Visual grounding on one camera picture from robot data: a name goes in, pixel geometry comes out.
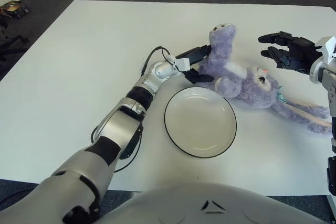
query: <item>plate rim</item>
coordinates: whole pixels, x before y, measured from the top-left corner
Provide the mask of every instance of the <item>plate rim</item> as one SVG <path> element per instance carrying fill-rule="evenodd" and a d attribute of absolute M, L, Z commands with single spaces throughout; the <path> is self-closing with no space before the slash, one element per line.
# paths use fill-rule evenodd
<path fill-rule="evenodd" d="M 235 113 L 234 109 L 232 108 L 231 104 L 230 104 L 230 103 L 229 103 L 223 96 L 221 96 L 220 94 L 218 94 L 218 93 L 215 92 L 215 91 L 213 91 L 213 92 L 215 92 L 216 94 L 218 94 L 220 97 L 222 97 L 222 98 L 227 102 L 227 104 L 229 104 L 229 106 L 230 106 L 230 108 L 231 108 L 231 110 L 232 110 L 232 112 L 233 112 L 233 115 L 234 115 L 234 117 L 235 117 L 235 122 L 236 122 L 236 131 L 235 131 L 235 135 L 233 136 L 232 142 L 230 143 L 230 145 L 229 145 L 225 150 L 223 150 L 221 153 L 216 154 L 216 155 L 214 155 L 214 156 L 209 156 L 209 157 L 200 157 L 200 156 L 196 156 L 196 155 L 193 155 L 193 154 L 191 154 L 191 153 L 189 153 L 189 152 L 183 150 L 182 148 L 180 148 L 180 147 L 174 142 L 173 138 L 172 138 L 172 137 L 170 136 L 170 134 L 169 134 L 169 131 L 168 131 L 168 129 L 167 129 L 167 124 L 166 124 L 166 112 L 167 112 L 167 107 L 168 107 L 170 101 L 171 101 L 171 100 L 172 100 L 178 93 L 182 92 L 183 90 L 186 90 L 186 89 L 192 89 L 192 88 L 201 88 L 201 89 L 206 89 L 206 90 L 208 90 L 208 91 L 213 91 L 213 90 L 211 90 L 211 89 L 204 88 L 204 87 L 187 87 L 187 88 L 181 89 L 180 91 L 176 92 L 172 97 L 170 97 L 170 99 L 169 99 L 169 101 L 168 101 L 168 103 L 167 103 L 167 105 L 166 105 L 166 108 L 164 109 L 164 117 L 163 117 L 163 120 L 164 120 L 164 127 L 165 127 L 165 129 L 166 129 L 166 132 L 167 132 L 167 134 L 168 134 L 170 140 L 174 143 L 174 145 L 175 145 L 177 148 L 179 148 L 182 152 L 184 152 L 185 154 L 187 154 L 187 155 L 189 155 L 189 156 L 197 157 L 197 158 L 213 158 L 213 157 L 217 157 L 217 156 L 219 156 L 219 155 L 222 155 L 222 154 L 223 154 L 224 152 L 226 152 L 226 151 L 231 147 L 231 145 L 233 144 L 233 142 L 234 142 L 234 140 L 235 140 L 235 138 L 236 138 L 236 135 L 237 135 L 237 128 L 238 128 L 238 126 L 237 126 L 237 117 L 236 117 L 236 113 Z"/>

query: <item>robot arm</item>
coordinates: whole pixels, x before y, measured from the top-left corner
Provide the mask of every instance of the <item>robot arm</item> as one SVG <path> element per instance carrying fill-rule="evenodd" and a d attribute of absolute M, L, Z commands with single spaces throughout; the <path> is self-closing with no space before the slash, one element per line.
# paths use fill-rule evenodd
<path fill-rule="evenodd" d="M 190 70 L 190 65 L 202 60 L 209 51 L 210 46 L 194 48 L 179 57 L 169 55 L 154 63 L 102 120 L 94 133 L 94 142 L 73 154 L 27 197 L 2 211 L 0 222 L 94 222 L 117 161 L 141 134 L 142 121 L 162 83 L 180 72 L 195 82 L 212 81 L 213 78 Z"/>
<path fill-rule="evenodd" d="M 277 68 L 292 69 L 309 75 L 313 83 L 321 83 L 328 92 L 332 117 L 332 150 L 336 153 L 336 38 L 323 37 L 317 43 L 305 38 L 292 37 L 283 31 L 259 37 L 261 43 L 288 46 L 289 51 L 268 47 L 261 55 L 273 59 Z M 328 185 L 336 195 L 336 156 L 329 157 Z"/>

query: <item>purple plush bunny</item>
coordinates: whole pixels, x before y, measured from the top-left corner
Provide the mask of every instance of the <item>purple plush bunny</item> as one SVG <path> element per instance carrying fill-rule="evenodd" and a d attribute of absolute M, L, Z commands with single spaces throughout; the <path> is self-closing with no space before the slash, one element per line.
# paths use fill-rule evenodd
<path fill-rule="evenodd" d="M 266 69 L 243 69 L 230 61 L 236 27 L 219 24 L 209 34 L 211 53 L 199 64 L 199 72 L 215 78 L 213 82 L 200 83 L 227 98 L 237 98 L 255 108 L 272 107 L 279 114 L 298 122 L 315 133 L 331 133 L 329 109 L 315 104 L 303 104 L 285 99 L 279 92 L 278 82 Z"/>

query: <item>wire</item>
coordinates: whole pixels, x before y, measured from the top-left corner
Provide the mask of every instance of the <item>wire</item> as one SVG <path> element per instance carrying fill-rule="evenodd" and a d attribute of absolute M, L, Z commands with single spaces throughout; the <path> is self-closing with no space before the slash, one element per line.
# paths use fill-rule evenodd
<path fill-rule="evenodd" d="M 34 187 L 32 187 L 32 188 L 27 188 L 27 189 L 23 189 L 23 190 L 20 190 L 20 191 L 17 191 L 17 192 L 15 192 L 15 193 L 13 193 L 13 194 L 7 196 L 6 198 L 2 199 L 2 200 L 0 201 L 0 206 L 1 206 L 4 202 L 8 201 L 10 198 L 14 197 L 15 195 L 20 194 L 20 193 L 23 193 L 23 192 L 25 192 L 25 191 L 32 191 L 32 190 L 34 190 Z"/>
<path fill-rule="evenodd" d="M 146 61 L 145 61 L 145 64 L 144 64 L 143 67 L 142 67 L 142 70 L 141 70 L 141 76 L 143 76 L 143 75 L 145 74 L 145 71 L 146 71 L 148 62 L 149 62 L 149 60 L 151 59 L 153 53 L 155 53 L 156 51 L 158 51 L 158 50 L 160 50 L 160 49 L 161 49 L 161 50 L 165 50 L 165 51 L 170 55 L 170 52 L 169 52 L 167 49 L 165 49 L 164 47 L 162 47 L 162 46 L 155 47 L 155 48 L 151 51 L 151 53 L 148 55 L 148 57 L 147 57 L 147 59 L 146 59 Z"/>
<path fill-rule="evenodd" d="M 92 133 L 91 133 L 91 143 L 94 143 L 94 139 L 93 139 L 93 135 L 95 134 L 96 132 L 96 129 L 98 128 L 98 125 L 93 129 Z"/>
<path fill-rule="evenodd" d="M 133 158 L 131 159 L 131 161 L 129 161 L 129 163 L 126 164 L 124 167 L 121 167 L 120 169 L 115 170 L 114 173 L 117 173 L 117 172 L 120 172 L 121 170 L 124 170 L 126 167 L 128 167 L 128 166 L 133 162 L 133 160 L 135 159 L 135 157 L 137 156 L 137 154 L 138 154 L 138 152 L 139 152 L 140 145 L 141 145 L 141 140 L 142 140 L 142 133 L 141 133 L 140 138 L 139 138 L 138 149 L 136 150 L 136 153 L 135 153 L 135 155 L 133 156 Z"/>
<path fill-rule="evenodd" d="M 172 63 L 166 58 L 166 56 L 164 55 L 162 49 L 161 49 L 161 53 L 162 53 L 163 58 L 164 58 L 170 65 L 173 66 L 174 64 L 172 64 Z M 178 70 L 178 72 L 182 73 L 176 65 L 175 65 L 175 67 L 176 67 L 176 69 Z"/>
<path fill-rule="evenodd" d="M 93 135 L 95 134 L 95 131 L 97 130 L 98 126 L 95 127 L 91 133 L 91 143 L 94 143 L 94 139 L 93 139 Z M 135 157 L 137 156 L 138 152 L 139 152 L 139 149 L 140 149 L 140 144 L 141 144 L 141 139 L 142 139 L 142 132 L 141 132 L 141 135 L 140 135 L 140 138 L 139 138 L 139 143 L 138 143 L 138 149 L 136 150 L 136 153 L 135 155 L 133 156 L 133 158 L 123 167 L 121 167 L 120 169 L 118 170 L 115 170 L 114 173 L 117 173 L 117 172 L 120 172 L 121 170 L 124 170 L 126 167 L 128 167 L 132 162 L 133 160 L 135 159 Z"/>

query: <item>plush toy eye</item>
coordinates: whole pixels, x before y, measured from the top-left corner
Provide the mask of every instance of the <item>plush toy eye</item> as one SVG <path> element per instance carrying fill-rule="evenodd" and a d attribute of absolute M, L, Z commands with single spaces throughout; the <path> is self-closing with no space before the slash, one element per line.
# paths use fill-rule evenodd
<path fill-rule="evenodd" d="M 265 77 L 263 77 L 263 76 L 261 76 L 261 77 L 259 77 L 259 80 L 262 82 L 262 84 L 264 84 L 265 83 Z"/>

